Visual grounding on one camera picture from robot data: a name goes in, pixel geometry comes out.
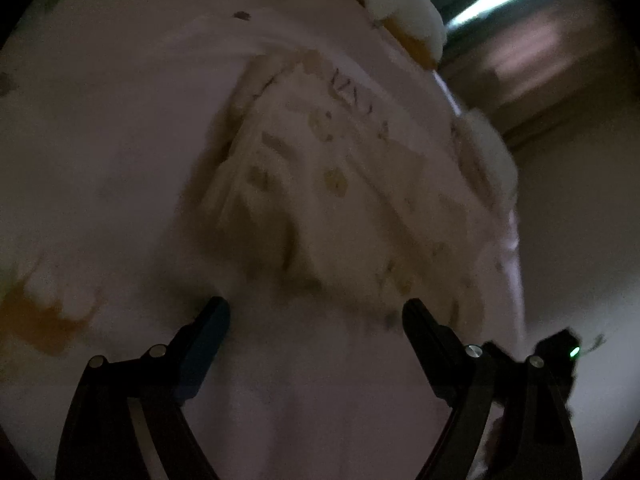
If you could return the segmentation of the white fluffy pillow with orange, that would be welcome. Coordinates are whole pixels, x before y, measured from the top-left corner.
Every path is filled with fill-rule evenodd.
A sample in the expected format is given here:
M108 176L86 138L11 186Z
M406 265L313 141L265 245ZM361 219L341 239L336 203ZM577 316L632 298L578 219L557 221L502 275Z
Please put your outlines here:
M431 0L361 0L372 18L383 25L424 70L436 70L447 32Z

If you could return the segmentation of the cream bear print garment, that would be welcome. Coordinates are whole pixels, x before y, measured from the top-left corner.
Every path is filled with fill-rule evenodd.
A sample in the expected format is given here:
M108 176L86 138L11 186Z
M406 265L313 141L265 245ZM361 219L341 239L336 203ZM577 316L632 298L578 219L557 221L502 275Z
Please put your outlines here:
M463 338L480 329L496 220L457 148L311 50L254 58L227 129L198 203L216 252L294 294L378 315L416 297Z

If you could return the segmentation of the pink printed bed sheet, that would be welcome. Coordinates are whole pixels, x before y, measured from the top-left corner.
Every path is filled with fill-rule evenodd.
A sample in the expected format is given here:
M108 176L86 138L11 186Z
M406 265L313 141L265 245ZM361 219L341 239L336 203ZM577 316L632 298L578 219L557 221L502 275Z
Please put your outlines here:
M1 423L37 478L54 475L89 359L140 356L213 296L231 327L186 417L222 478L412 479L434 448L448 411L404 304L378 315L294 294L216 252L198 213L240 78L301 50L459 150L497 237L480 329L436 320L521 353L515 207L496 209L457 133L468 110L361 0L41 0L1 51Z

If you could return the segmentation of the white fluffy pillow right side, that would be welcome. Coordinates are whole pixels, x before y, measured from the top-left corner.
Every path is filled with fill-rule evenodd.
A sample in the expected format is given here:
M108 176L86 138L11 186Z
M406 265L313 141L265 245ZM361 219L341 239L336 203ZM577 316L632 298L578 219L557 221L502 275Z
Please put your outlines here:
M494 200L502 214L508 214L518 200L518 167L502 135L479 110L468 110L454 123L462 142L480 166Z

